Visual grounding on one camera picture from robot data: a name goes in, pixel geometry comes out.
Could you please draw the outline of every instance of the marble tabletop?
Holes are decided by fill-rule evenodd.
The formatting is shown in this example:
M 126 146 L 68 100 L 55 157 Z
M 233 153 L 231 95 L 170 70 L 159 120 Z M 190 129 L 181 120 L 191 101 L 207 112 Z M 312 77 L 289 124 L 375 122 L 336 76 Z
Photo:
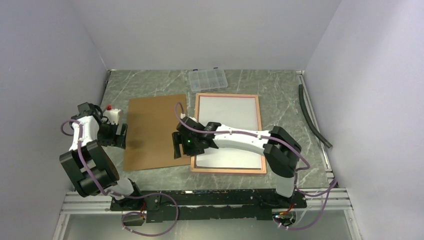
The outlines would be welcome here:
M 299 172 L 301 188 L 328 187 L 322 150 L 309 130 L 299 106 L 296 72 L 292 70 L 225 70 L 228 87 L 208 92 L 255 94 L 263 130 L 283 127 L 301 146 L 301 154 L 311 168 Z M 189 70 L 117 70 L 112 71 L 101 102 L 123 109 L 126 123 L 128 102 L 132 98 L 185 94 L 187 111 L 194 115 L 195 96 L 189 84 Z M 141 190 L 206 190 L 275 188 L 275 174 L 267 165 L 267 174 L 195 173 L 189 165 L 123 171 L 124 150 L 105 147 L 121 178 L 135 181 Z

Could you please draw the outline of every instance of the metal frame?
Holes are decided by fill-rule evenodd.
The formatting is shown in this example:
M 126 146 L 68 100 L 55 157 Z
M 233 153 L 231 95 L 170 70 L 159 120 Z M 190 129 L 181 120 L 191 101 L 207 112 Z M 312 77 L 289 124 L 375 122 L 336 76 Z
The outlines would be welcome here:
M 297 78 L 299 83 L 304 86 L 304 95 L 305 102 L 307 103 L 306 107 L 308 109 L 309 115 L 316 127 L 319 131 L 317 119 L 315 118 L 315 114 L 311 105 L 311 101 L 309 99 L 308 91 L 305 86 L 305 81 L 303 78 L 304 71 L 296 71 Z M 324 145 L 316 138 L 316 141 L 319 143 L 321 151 L 322 151 L 322 161 L 324 166 L 326 167 L 326 175 L 328 178 L 328 182 L 330 183 L 334 179 L 334 174 L 330 166 L 330 162 L 327 156 L 326 149 Z M 303 188 L 302 191 L 313 194 L 322 188 Z M 53 240 L 63 240 L 65 236 L 65 232 L 67 229 L 67 225 L 69 222 L 69 218 L 71 215 L 92 215 L 92 214 L 104 214 L 104 215 L 122 215 L 128 213 L 128 211 L 111 211 L 109 208 L 111 206 L 112 197 L 110 196 L 87 196 L 81 197 L 76 191 L 70 191 L 66 193 L 65 199 L 63 201 L 62 209 L 60 210 L 59 220 L 57 222 L 56 230 L 53 235 Z M 319 211 L 321 210 L 324 202 L 324 196 L 306 198 L 307 211 Z M 276 208 L 273 209 L 273 212 L 282 212 L 287 209 L 284 208 Z M 339 210 L 344 211 L 344 215 L 346 217 L 346 222 L 350 231 L 350 235 L 353 240 L 361 240 L 361 232 L 358 228 L 358 223 L 356 221 L 356 217 L 354 214 L 354 210 L 351 204 L 351 200 L 349 199 L 348 191 L 346 188 L 333 188 L 330 191 L 329 199 L 327 201 L 327 205 L 324 209 L 325 211 L 333 211 Z

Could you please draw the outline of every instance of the table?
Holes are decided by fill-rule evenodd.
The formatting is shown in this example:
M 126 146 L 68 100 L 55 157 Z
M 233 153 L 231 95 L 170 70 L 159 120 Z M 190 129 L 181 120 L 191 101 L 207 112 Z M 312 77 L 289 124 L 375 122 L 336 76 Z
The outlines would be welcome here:
M 293 70 L 225 70 L 228 87 L 209 92 L 255 94 L 263 130 L 274 125 L 283 127 L 302 146 L 301 154 L 311 168 L 299 172 L 300 188 L 325 188 L 328 181 L 323 152 L 309 130 L 299 106 L 296 71 Z M 187 111 L 194 115 L 195 96 L 189 84 L 189 70 L 117 70 L 108 80 L 101 107 L 111 104 L 123 109 L 122 121 L 132 98 L 185 94 Z M 121 178 L 129 178 L 141 190 L 206 190 L 275 188 L 275 174 L 267 165 L 267 174 L 240 175 L 225 173 L 194 173 L 190 166 L 175 166 L 132 172 L 123 171 L 124 150 L 105 147 Z

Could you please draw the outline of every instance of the wooden frame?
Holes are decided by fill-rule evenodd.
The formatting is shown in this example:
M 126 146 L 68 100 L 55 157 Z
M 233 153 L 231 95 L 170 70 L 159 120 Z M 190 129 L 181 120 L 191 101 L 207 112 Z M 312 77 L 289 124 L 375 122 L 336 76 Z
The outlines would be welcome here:
M 258 95 L 251 94 L 227 94 L 227 93 L 196 93 L 196 102 L 194 105 L 194 117 L 199 119 L 199 105 L 200 97 L 215 97 L 215 98 L 254 98 L 256 103 L 256 117 L 257 117 L 257 130 L 262 131 L 261 113 L 259 111 L 259 98 Z M 266 174 L 267 165 L 264 156 L 260 157 L 260 169 L 236 169 L 236 168 L 197 168 L 196 157 L 190 158 L 190 170 L 197 173 L 230 173 L 230 174 Z

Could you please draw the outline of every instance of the brown board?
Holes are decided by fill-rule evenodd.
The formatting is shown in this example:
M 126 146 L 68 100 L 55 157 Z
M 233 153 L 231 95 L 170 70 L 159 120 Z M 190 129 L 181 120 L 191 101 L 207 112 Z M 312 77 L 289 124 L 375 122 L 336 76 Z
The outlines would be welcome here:
M 234 100 L 237 100 L 237 106 L 234 109 Z M 242 112 L 249 109 L 250 114 L 241 117 Z M 246 129 L 251 131 L 261 131 L 261 114 L 259 109 L 258 95 L 247 94 L 222 94 L 222 93 L 197 93 L 194 107 L 194 116 L 202 124 L 207 122 L 219 122 L 234 128 Z M 264 156 L 256 153 L 246 152 L 242 150 L 224 152 L 224 149 L 206 149 L 205 153 L 199 156 L 191 157 L 191 171 L 201 173 L 237 173 L 237 174 L 266 174 L 266 160 Z M 205 166 L 205 162 L 200 164 L 197 158 L 204 157 L 215 166 Z M 254 160 L 255 167 L 247 164 L 248 160 Z M 227 167 L 218 167 L 221 163 L 225 163 Z
M 174 114 L 177 102 L 181 102 L 184 109 L 187 109 L 185 94 L 129 100 L 124 171 L 190 164 L 190 157 L 186 155 L 174 159 L 172 133 L 179 123 Z

